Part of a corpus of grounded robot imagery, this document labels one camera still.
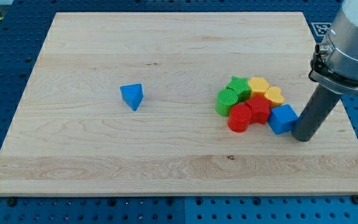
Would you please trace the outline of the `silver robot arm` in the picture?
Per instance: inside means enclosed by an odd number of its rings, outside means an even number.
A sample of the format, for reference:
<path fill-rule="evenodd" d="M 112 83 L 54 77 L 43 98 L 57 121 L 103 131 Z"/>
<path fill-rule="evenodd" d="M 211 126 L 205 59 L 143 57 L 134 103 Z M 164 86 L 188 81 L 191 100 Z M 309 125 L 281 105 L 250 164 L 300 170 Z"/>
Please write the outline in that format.
<path fill-rule="evenodd" d="M 344 0 L 314 48 L 309 78 L 337 95 L 358 97 L 358 0 Z"/>

